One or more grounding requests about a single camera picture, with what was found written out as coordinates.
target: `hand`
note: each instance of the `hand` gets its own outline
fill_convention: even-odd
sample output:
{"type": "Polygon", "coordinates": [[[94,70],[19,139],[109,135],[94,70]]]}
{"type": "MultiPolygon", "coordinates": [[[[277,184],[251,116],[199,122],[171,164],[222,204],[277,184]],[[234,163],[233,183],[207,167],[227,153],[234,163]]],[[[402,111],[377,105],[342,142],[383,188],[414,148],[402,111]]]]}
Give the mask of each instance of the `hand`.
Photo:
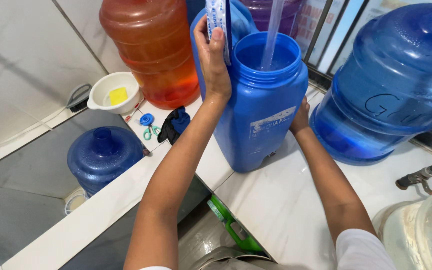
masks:
{"type": "Polygon", "coordinates": [[[206,99],[222,98],[227,102],[231,97],[231,81],[223,58],[224,32],[216,27],[211,40],[208,38],[206,15],[204,15],[193,31],[202,75],[206,83],[206,99]]]}
{"type": "Polygon", "coordinates": [[[298,132],[303,130],[304,128],[309,128],[308,123],[308,112],[309,112],[310,105],[308,104],[308,99],[306,96],[304,96],[303,101],[301,102],[301,105],[299,106],[299,109],[296,112],[296,115],[294,116],[293,121],[291,122],[291,126],[289,126],[289,131],[296,136],[298,132]]]}

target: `window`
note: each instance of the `window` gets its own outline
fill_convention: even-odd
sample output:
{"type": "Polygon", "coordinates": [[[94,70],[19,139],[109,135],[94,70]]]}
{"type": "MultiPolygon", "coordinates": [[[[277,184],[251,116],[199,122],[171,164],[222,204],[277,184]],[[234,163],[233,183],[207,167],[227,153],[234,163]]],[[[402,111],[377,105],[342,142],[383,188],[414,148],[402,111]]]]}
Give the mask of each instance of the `window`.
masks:
{"type": "MultiPolygon", "coordinates": [[[[298,34],[295,40],[301,46],[303,58],[309,67],[309,78],[328,89],[333,75],[351,53],[358,31],[368,21],[405,5],[427,2],[307,0],[298,14],[298,34]]],[[[418,135],[414,140],[424,147],[432,148],[432,131],[418,135]]]]}

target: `faucet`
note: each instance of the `faucet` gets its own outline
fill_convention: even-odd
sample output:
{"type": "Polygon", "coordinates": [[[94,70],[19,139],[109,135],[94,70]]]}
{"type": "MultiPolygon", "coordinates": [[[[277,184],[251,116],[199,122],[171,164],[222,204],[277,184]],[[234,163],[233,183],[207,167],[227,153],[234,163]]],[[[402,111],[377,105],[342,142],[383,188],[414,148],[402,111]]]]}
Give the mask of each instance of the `faucet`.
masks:
{"type": "Polygon", "coordinates": [[[432,189],[428,185],[428,179],[432,177],[432,165],[422,168],[417,172],[407,174],[396,180],[396,187],[402,190],[407,190],[409,186],[421,183],[423,189],[429,195],[432,195],[432,189]]]}

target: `black cloth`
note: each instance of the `black cloth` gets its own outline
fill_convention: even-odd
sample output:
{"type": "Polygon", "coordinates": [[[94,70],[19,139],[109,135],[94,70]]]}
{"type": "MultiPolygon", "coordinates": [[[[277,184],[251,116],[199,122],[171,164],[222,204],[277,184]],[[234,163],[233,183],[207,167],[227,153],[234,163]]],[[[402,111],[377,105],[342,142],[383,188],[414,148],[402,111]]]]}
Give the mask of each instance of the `black cloth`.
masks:
{"type": "Polygon", "coordinates": [[[186,113],[184,106],[173,110],[164,120],[161,132],[159,132],[157,136],[158,143],[162,143],[167,139],[169,143],[173,145],[189,125],[190,121],[191,118],[189,114],[186,113]]]}

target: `orange water jug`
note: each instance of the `orange water jug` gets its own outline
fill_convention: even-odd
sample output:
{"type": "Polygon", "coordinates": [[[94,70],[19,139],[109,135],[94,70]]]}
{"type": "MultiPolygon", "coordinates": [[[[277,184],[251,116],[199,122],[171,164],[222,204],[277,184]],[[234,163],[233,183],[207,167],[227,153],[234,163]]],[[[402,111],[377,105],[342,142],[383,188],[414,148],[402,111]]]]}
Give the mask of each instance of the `orange water jug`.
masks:
{"type": "Polygon", "coordinates": [[[154,106],[199,96],[185,0],[103,0],[99,21],[154,106]]]}

